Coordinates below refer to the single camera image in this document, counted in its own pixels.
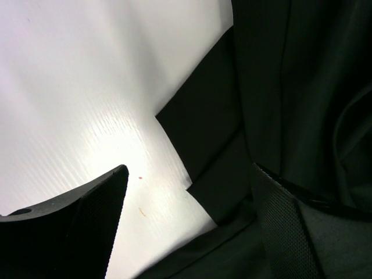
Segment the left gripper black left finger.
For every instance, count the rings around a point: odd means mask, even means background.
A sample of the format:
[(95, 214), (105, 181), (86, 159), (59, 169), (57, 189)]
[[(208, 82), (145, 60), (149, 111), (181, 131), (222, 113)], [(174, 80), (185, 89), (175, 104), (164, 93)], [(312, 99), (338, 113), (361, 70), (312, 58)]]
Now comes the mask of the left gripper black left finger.
[(128, 183), (117, 166), (1, 217), (1, 278), (105, 278)]

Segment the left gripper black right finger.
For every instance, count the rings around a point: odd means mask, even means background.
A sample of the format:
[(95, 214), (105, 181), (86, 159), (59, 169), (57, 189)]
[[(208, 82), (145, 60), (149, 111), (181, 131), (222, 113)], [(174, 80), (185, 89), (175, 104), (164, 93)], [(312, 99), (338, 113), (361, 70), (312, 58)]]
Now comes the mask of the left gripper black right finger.
[(371, 278), (371, 213), (326, 200), (256, 163), (251, 187), (275, 278)]

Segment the black trousers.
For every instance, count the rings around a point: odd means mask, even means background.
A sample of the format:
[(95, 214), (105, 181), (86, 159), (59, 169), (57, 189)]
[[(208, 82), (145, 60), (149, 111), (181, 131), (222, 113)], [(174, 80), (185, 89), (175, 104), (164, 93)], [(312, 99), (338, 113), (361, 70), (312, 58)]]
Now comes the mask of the black trousers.
[(371, 213), (371, 2), (233, 1), (232, 11), (156, 115), (216, 228), (141, 278), (275, 278), (254, 163)]

